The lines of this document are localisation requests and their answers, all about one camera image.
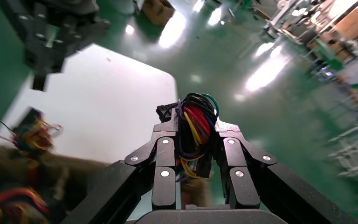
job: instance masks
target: screw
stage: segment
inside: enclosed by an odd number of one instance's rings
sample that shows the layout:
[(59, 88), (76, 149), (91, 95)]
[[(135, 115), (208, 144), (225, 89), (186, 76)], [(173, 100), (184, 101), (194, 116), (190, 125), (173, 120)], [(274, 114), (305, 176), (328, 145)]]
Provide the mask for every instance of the screw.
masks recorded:
[(243, 176), (244, 174), (243, 174), (242, 171), (239, 171), (239, 170), (238, 170), (238, 171), (235, 172), (235, 175), (241, 177), (241, 176)]
[(161, 172), (161, 176), (163, 177), (167, 177), (169, 175), (169, 172), (164, 170), (163, 172)]

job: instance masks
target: factory floor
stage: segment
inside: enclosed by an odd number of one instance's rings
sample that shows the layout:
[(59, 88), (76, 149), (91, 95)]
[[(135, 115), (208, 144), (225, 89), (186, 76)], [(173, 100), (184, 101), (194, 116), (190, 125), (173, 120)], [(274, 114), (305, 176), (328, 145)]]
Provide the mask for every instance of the factory floor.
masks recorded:
[[(238, 124), (248, 141), (274, 154), (341, 209), (358, 218), (358, 181), (337, 177), (335, 146), (328, 139), (355, 125), (333, 108), (343, 95), (310, 75), (305, 50), (262, 32), (265, 21), (244, 9), (230, 18), (230, 1), (170, 0), (176, 13), (165, 28), (134, 16), (129, 0), (100, 0), (100, 16), (112, 27), (98, 43), (175, 77), (178, 96), (209, 93), (220, 119)], [(0, 11), (0, 118), (26, 80), (22, 43)], [(222, 203), (219, 174), (214, 203)]]

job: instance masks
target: black metal part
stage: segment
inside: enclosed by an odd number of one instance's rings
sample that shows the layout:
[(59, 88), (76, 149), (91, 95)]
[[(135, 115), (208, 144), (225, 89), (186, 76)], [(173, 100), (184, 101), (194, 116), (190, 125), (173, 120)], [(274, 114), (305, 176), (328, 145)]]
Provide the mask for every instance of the black metal part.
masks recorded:
[[(48, 74), (61, 72), (66, 57), (98, 40), (110, 26), (96, 17), (95, 0), (0, 0), (0, 6), (25, 45), (25, 64), (34, 70), (32, 88), (40, 91)], [(59, 28), (52, 47), (46, 47), (48, 24)]]
[(229, 167), (246, 167), (245, 156), (241, 143), (236, 138), (224, 138), (223, 149), (226, 154), (227, 165)]
[(158, 114), (158, 117), (160, 118), (160, 121), (162, 123), (169, 121), (171, 119), (171, 110), (169, 108), (172, 108), (173, 106), (177, 105), (178, 103), (168, 104), (168, 105), (161, 105), (158, 106), (156, 109), (156, 113)]
[(260, 207), (260, 198), (248, 168), (232, 168), (229, 180), (230, 193), (228, 203), (232, 209), (258, 209)]
[(124, 160), (126, 164), (132, 166), (147, 164), (152, 159), (152, 153), (159, 138), (176, 136), (178, 125), (175, 121), (175, 111), (172, 112), (172, 115), (171, 120), (154, 126), (150, 141), (129, 154)]
[(61, 224), (124, 223), (140, 201), (135, 167), (115, 162), (106, 176)]
[[(226, 210), (227, 206), (217, 210), (194, 206), (192, 210), (173, 210), (176, 174), (172, 158), (177, 119), (172, 110), (171, 119), (155, 125), (151, 140), (128, 155), (125, 164), (112, 164), (108, 168), (109, 176), (103, 178), (63, 223), (124, 223), (140, 196), (152, 186), (155, 211), (140, 218), (137, 224), (357, 223), (292, 170), (276, 163), (274, 156), (247, 142), (238, 126), (220, 120), (216, 123), (218, 141), (212, 153), (220, 167), (224, 197), (231, 210)], [(257, 209), (260, 200), (273, 214)]]
[(160, 138), (157, 141), (156, 167), (175, 168), (175, 152), (173, 139), (168, 137)]
[(250, 173), (262, 202), (289, 224), (357, 223), (284, 164), (252, 167)]
[(147, 213), (137, 224), (286, 224), (278, 216), (259, 209), (159, 210)]
[(151, 196), (153, 210), (176, 208), (175, 176), (175, 170), (169, 167), (156, 167)]

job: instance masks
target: green wire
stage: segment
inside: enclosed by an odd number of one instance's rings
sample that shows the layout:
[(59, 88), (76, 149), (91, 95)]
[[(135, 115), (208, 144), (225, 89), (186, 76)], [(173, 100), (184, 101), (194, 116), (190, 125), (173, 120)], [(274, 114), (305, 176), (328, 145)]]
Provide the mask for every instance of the green wire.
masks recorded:
[(216, 107), (216, 116), (218, 117), (219, 116), (219, 105), (217, 105), (217, 102), (216, 100), (209, 94), (202, 94), (204, 97), (208, 97), (209, 99), (211, 99), (213, 101), (213, 103), (215, 104), (215, 107)]

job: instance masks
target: brown fabric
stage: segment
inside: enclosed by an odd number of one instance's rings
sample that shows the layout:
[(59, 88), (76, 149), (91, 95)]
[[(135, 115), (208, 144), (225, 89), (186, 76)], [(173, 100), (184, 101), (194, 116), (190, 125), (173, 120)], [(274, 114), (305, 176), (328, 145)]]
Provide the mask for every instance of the brown fabric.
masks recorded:
[(204, 179), (192, 179), (181, 184), (182, 194), (190, 197), (190, 201), (185, 204), (194, 204), (198, 207), (211, 207), (212, 202), (209, 184)]

